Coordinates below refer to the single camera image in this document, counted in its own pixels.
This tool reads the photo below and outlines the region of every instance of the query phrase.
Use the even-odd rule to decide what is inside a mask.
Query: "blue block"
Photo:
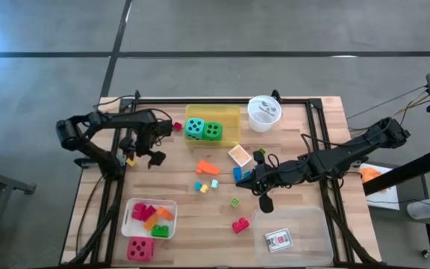
[[[242,180],[242,168],[241,167],[235,167],[233,169],[233,176],[235,177],[236,182],[240,182]]]
[[[200,191],[200,188],[202,188],[202,183],[195,182],[195,186],[193,186],[193,188],[195,189],[195,191]]]
[[[243,179],[249,179],[249,178],[250,178],[250,176],[252,176],[252,172],[251,172],[251,171],[245,172],[245,173],[243,174]]]

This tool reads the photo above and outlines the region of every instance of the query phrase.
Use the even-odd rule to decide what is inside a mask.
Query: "yellow container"
[[[221,141],[187,139],[184,128],[185,142],[194,146],[236,146],[241,137],[241,116],[238,105],[187,105],[185,123],[193,117],[205,122],[218,122],[223,125]]]

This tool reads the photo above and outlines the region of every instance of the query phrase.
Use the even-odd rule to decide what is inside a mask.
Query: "yellow lego brick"
[[[207,193],[207,191],[208,191],[208,186],[207,186],[207,185],[205,185],[205,184],[203,184],[203,186],[200,188],[200,191],[201,191],[202,193],[206,194],[206,193]]]

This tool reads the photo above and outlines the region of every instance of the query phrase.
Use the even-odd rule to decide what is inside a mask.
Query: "orange cube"
[[[144,224],[143,227],[150,231],[152,228],[154,228],[155,224],[158,222],[158,216],[156,214],[153,214]]]
[[[170,213],[166,208],[161,206],[159,209],[157,209],[157,215],[163,217],[166,220],[173,220],[173,214]]]

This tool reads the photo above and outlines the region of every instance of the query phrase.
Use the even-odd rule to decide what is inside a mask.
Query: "red die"
[[[232,223],[231,227],[235,233],[239,233],[246,229],[249,225],[250,223],[244,217],[241,217],[238,221]]]
[[[131,261],[150,262],[152,258],[154,258],[153,238],[131,238],[127,247],[127,259]]]
[[[146,205],[142,203],[136,203],[134,205],[134,210],[132,211],[132,218],[136,220],[142,220],[142,213],[146,210]]]

